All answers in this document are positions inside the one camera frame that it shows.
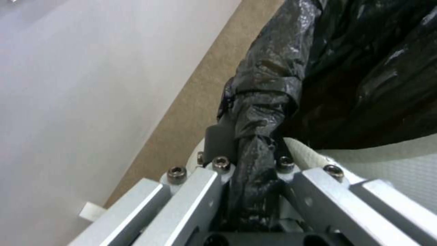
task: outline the metal plate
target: metal plate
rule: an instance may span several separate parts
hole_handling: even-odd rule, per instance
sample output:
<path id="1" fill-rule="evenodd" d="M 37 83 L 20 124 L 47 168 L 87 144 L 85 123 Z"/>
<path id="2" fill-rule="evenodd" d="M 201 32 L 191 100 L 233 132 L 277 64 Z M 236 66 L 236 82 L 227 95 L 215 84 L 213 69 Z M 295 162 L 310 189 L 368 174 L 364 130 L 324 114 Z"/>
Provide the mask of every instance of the metal plate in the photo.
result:
<path id="1" fill-rule="evenodd" d="M 169 199 L 167 186 L 142 179 L 69 245 L 128 245 Z"/>
<path id="2" fill-rule="evenodd" d="M 338 229 L 354 245 L 417 245 L 321 168 L 296 174 L 287 193 L 316 232 Z"/>
<path id="3" fill-rule="evenodd" d="M 421 245 L 437 245 L 437 216 L 377 179 L 350 190 Z"/>
<path id="4" fill-rule="evenodd" d="M 220 176 L 197 168 L 150 223 L 134 246 L 184 245 L 195 231 L 206 231 L 220 204 Z"/>

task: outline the white wall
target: white wall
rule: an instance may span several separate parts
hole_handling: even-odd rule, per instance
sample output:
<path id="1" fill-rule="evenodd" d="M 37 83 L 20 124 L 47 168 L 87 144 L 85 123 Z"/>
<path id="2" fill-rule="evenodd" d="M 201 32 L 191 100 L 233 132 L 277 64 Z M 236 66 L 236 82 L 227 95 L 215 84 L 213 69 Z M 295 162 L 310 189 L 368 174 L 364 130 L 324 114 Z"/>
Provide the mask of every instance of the white wall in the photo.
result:
<path id="1" fill-rule="evenodd" d="M 1 0 L 1 245 L 86 227 L 239 2 Z"/>

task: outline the screw hole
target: screw hole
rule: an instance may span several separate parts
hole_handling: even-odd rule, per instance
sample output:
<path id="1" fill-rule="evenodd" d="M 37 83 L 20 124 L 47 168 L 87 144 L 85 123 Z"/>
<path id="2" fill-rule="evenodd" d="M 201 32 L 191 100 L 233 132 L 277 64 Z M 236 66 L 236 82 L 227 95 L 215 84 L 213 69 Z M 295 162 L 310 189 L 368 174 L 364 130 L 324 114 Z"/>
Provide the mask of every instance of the screw hole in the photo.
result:
<path id="1" fill-rule="evenodd" d="M 173 168 L 170 169 L 170 172 L 174 173 L 174 174 L 177 174 L 177 173 L 182 172 L 182 168 L 180 168 L 180 167 L 173 167 Z"/>

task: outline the black garbage bag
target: black garbage bag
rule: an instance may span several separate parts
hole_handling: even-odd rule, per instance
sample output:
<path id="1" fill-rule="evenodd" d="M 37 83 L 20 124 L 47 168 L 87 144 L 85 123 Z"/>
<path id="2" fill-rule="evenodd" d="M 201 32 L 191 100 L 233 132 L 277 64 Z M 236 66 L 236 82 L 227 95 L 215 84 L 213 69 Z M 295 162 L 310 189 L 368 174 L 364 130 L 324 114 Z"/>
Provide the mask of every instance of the black garbage bag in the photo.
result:
<path id="1" fill-rule="evenodd" d="M 286 0 L 224 88 L 238 162 L 228 226 L 266 231 L 273 135 L 363 148 L 437 132 L 436 0 Z"/>

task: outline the gray surface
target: gray surface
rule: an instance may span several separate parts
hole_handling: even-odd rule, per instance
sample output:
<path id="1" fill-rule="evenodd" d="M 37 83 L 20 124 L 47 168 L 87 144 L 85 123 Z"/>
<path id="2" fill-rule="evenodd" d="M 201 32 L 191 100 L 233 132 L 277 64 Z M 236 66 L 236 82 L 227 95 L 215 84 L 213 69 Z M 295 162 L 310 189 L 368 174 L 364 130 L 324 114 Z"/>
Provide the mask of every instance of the gray surface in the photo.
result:
<path id="1" fill-rule="evenodd" d="M 2 245 L 86 228 L 239 3 L 0 0 Z"/>
<path id="2" fill-rule="evenodd" d="M 384 181 L 356 184 L 350 190 L 419 244 L 437 245 L 437 216 Z"/>
<path id="3" fill-rule="evenodd" d="M 220 176 L 197 168 L 134 246 L 184 245 L 195 229 L 208 229 L 219 207 L 221 193 Z"/>
<path id="4" fill-rule="evenodd" d="M 296 174 L 288 192 L 292 205 L 316 232 L 338 229 L 357 246 L 417 245 L 321 168 Z"/>
<path id="5" fill-rule="evenodd" d="M 70 246 L 127 245 L 169 199 L 168 186 L 142 179 L 74 239 Z"/>

